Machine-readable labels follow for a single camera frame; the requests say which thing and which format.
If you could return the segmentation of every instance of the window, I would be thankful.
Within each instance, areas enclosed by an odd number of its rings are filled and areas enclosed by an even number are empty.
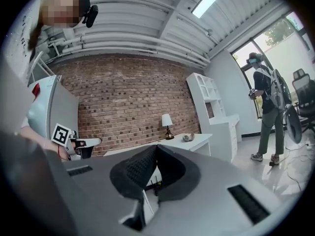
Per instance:
[[[260,51],[255,47],[255,45],[252,42],[249,42],[245,46],[243,46],[241,49],[236,51],[233,54],[234,59],[240,66],[241,70],[243,71],[247,82],[249,84],[250,89],[255,88],[255,83],[253,79],[253,74],[255,72],[255,69],[250,65],[246,63],[246,60],[249,57],[250,53],[260,53]],[[257,111],[257,117],[261,118],[262,117],[262,98],[261,96],[257,98],[257,101],[255,101],[255,107]]]
[[[254,88],[254,68],[246,63],[249,53],[261,53],[265,57],[265,63],[270,69],[277,69],[288,85],[292,101],[297,102],[297,95],[292,86],[293,72],[303,68],[311,79],[315,78],[315,69],[312,61],[315,61],[315,54],[306,39],[304,26],[292,12],[272,24],[267,30],[260,33],[249,43],[232,53],[234,59],[243,71],[250,88]],[[262,99],[257,99],[257,116],[262,115]]]

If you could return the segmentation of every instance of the cable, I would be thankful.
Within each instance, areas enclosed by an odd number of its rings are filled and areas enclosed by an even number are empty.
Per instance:
[[[289,155],[288,155],[286,158],[284,158],[283,160],[281,160],[280,162],[283,162],[284,160],[286,160],[286,159],[290,156],[290,153],[291,153],[292,151],[300,150],[300,149],[302,149],[304,146],[309,146],[309,144],[304,144],[304,145],[301,146],[300,148],[289,149],[289,148],[286,147],[286,143],[285,143],[285,146],[284,146],[284,147],[285,147],[286,150],[289,151]],[[301,186],[300,186],[300,183],[299,183],[299,181],[298,181],[297,179],[295,179],[295,178],[293,178],[293,177],[291,177],[291,176],[289,175],[288,167],[289,167],[289,165],[290,165],[296,158],[303,157],[303,156],[306,156],[306,157],[307,157],[309,160],[311,160],[311,161],[314,161],[314,159],[315,159],[315,158],[310,158],[310,155],[308,155],[308,154],[305,154],[305,155],[298,155],[298,156],[293,157],[293,158],[291,159],[291,161],[287,164],[286,168],[284,169],[284,171],[286,171],[287,176],[298,184],[300,191],[302,191],[302,188],[301,188]]]

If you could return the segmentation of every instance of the white cabinet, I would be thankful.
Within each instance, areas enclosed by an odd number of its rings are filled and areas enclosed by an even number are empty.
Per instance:
[[[213,79],[192,73],[188,86],[197,110],[203,134],[210,138],[211,156],[231,162],[237,152],[237,142],[242,140],[239,132],[239,116],[226,116],[220,93]],[[214,117],[209,119],[206,103],[211,103]]]

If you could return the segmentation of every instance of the lamp shade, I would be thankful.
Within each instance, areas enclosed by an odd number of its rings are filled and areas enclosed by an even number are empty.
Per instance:
[[[169,116],[169,114],[162,115],[162,126],[166,127],[166,126],[170,126],[170,125],[173,125],[172,120],[171,120],[171,116]]]

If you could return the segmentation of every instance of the vr headset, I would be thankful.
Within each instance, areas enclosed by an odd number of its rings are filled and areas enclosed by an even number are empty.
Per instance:
[[[98,14],[98,6],[93,5],[87,13],[84,15],[83,24],[87,25],[87,28],[91,28],[93,26],[93,23],[95,21],[95,18]]]
[[[253,64],[255,62],[262,62],[262,54],[256,54],[255,58],[246,60],[247,64]]]

